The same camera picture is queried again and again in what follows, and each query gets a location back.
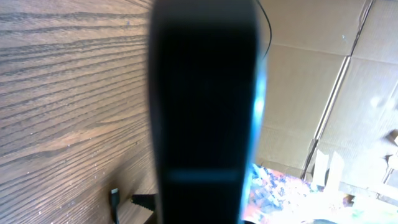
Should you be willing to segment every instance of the cardboard box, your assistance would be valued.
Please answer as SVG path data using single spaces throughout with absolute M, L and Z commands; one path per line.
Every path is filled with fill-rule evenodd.
M 345 161 L 340 190 L 377 193 L 398 147 L 398 2 L 374 1 L 317 149 Z
M 261 0 L 272 25 L 267 102 L 257 163 L 300 177 L 366 0 Z M 263 44 L 268 25 L 261 19 Z

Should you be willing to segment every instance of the wooden surface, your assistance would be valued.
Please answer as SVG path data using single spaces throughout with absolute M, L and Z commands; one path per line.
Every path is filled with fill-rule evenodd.
M 0 0 L 0 223 L 112 223 L 155 192 L 148 0 Z

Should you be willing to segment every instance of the wood grain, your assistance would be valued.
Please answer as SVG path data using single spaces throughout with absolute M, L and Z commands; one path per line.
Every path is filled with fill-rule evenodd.
M 155 192 L 148 0 L 0 0 L 0 223 L 121 223 Z

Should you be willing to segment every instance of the black device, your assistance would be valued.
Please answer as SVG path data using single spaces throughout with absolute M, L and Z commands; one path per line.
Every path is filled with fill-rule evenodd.
M 148 90 L 162 223 L 240 222 L 264 67 L 252 1 L 155 1 Z

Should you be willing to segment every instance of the cardboard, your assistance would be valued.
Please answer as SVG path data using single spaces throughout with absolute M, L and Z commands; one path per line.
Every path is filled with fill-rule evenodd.
M 365 0 L 261 0 L 272 25 L 267 102 L 257 163 L 300 177 Z M 269 28 L 259 10 L 262 43 Z
M 343 158 L 348 194 L 374 195 L 389 173 L 386 156 L 398 152 L 389 137 L 398 127 L 397 36 L 398 2 L 375 1 L 317 144 Z

